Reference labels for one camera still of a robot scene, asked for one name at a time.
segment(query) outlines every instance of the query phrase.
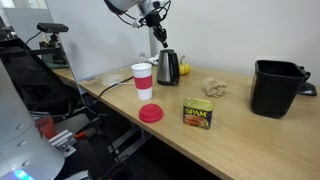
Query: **electric kettle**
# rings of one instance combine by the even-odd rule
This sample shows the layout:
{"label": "electric kettle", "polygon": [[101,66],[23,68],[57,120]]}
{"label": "electric kettle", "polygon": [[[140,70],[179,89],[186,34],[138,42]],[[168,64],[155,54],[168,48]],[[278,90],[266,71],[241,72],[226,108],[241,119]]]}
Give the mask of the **electric kettle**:
{"label": "electric kettle", "polygon": [[157,81],[161,85],[174,86],[180,78],[178,56],[173,49],[160,51]]}

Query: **red lid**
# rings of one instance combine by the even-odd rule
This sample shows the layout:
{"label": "red lid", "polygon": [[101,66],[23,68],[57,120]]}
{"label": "red lid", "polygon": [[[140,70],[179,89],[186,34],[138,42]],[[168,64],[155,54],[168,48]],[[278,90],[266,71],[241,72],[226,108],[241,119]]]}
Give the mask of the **red lid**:
{"label": "red lid", "polygon": [[139,111],[139,118],[143,122],[151,123],[159,121],[163,116],[163,111],[156,104],[146,104]]}

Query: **white paper cup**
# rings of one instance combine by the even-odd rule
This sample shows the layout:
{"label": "white paper cup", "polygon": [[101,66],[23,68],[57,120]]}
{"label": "white paper cup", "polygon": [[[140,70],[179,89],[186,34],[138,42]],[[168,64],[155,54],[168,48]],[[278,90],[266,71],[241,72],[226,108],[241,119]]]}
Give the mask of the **white paper cup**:
{"label": "white paper cup", "polygon": [[139,63],[131,66],[138,96],[141,100],[152,98],[152,65]]}

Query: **chair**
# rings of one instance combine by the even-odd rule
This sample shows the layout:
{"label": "chair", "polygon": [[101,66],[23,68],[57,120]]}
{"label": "chair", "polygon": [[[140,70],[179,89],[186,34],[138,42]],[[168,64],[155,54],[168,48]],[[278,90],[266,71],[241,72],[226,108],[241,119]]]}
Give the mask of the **chair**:
{"label": "chair", "polygon": [[21,39],[0,41],[0,51],[1,61],[29,111],[50,115],[72,113],[77,106],[77,98],[72,94],[78,93],[71,93],[71,87],[65,85],[37,55],[25,53],[25,43]]}

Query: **spam can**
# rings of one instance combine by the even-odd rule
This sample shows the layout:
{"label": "spam can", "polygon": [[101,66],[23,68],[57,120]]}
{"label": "spam can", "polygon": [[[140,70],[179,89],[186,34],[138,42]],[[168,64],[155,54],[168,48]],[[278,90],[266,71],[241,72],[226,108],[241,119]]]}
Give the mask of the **spam can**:
{"label": "spam can", "polygon": [[211,126],[214,104],[211,101],[187,97],[183,100],[183,123],[204,129]]}

